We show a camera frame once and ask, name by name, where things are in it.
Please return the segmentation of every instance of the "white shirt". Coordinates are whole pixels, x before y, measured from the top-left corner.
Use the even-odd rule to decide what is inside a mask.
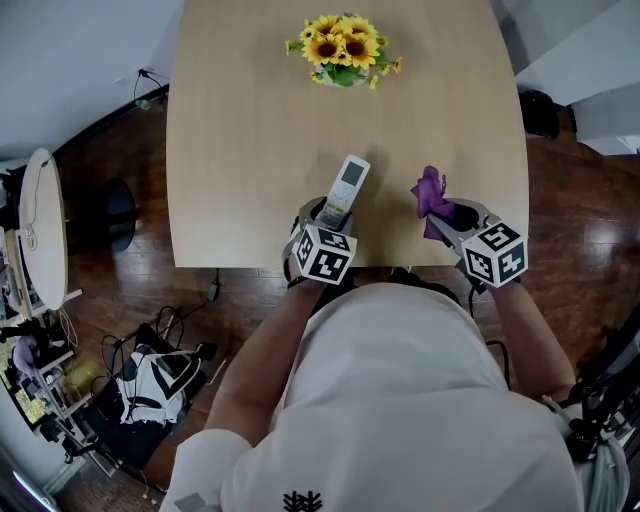
[[[299,356],[274,430],[181,444],[161,510],[582,510],[553,414],[508,391],[444,295],[359,288],[309,321]]]

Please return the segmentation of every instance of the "white round table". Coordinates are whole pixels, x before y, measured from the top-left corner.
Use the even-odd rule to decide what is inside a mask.
[[[67,294],[67,238],[58,168],[51,153],[33,153],[20,192],[20,243],[38,296],[59,309]]]

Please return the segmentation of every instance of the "sunflower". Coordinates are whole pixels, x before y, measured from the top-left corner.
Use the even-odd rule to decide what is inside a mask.
[[[327,34],[317,36],[309,44],[305,45],[302,54],[315,66],[332,62],[343,51],[344,41],[340,36]]]
[[[340,52],[331,59],[333,64],[340,64],[342,66],[351,66],[351,55],[347,52],[347,49],[344,45],[344,39],[342,40],[342,44],[340,45]]]
[[[306,21],[307,20],[305,20],[304,30],[300,32],[300,41],[302,41],[304,44],[309,44],[317,34],[317,32],[315,27],[313,26],[313,23],[311,25],[307,25]]]
[[[345,34],[364,34],[366,37],[374,41],[378,37],[378,31],[369,23],[369,20],[363,19],[361,16],[345,16],[340,20],[339,29]]]
[[[378,80],[380,80],[380,77],[378,75],[374,75],[373,77],[371,77],[369,79],[369,89],[374,91],[376,88],[376,84],[378,83]]]
[[[402,71],[402,57],[398,57],[394,62],[393,62],[393,70],[396,73],[400,73],[400,71]]]
[[[378,53],[378,43],[375,39],[367,39],[364,34],[345,34],[344,45],[347,53],[351,55],[351,65],[369,69],[370,65],[376,63]]]
[[[336,25],[338,25],[339,20],[340,18],[338,16],[329,14],[327,16],[320,16],[311,24],[311,26],[315,28],[316,32],[322,34],[323,36],[326,36],[328,34],[336,33]]]

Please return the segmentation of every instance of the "wooden table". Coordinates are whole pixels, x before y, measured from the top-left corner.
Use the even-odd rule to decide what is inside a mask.
[[[305,18],[357,12],[404,56],[401,74],[337,89],[285,56]],[[426,165],[448,197],[527,233],[524,131],[488,0],[187,0],[171,82],[167,182],[179,267],[280,267],[298,208],[344,158],[371,162],[355,206],[355,264],[438,265],[409,190]]]

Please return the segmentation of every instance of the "purple rag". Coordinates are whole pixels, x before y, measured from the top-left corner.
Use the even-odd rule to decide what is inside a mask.
[[[444,198],[446,189],[447,177],[442,175],[442,185],[440,185],[438,169],[430,165],[425,167],[422,178],[411,189],[411,193],[418,198],[418,217],[424,219],[428,213],[433,212],[453,222],[454,204]],[[424,229],[424,237],[429,240],[442,240],[440,233],[429,223],[429,219]]]

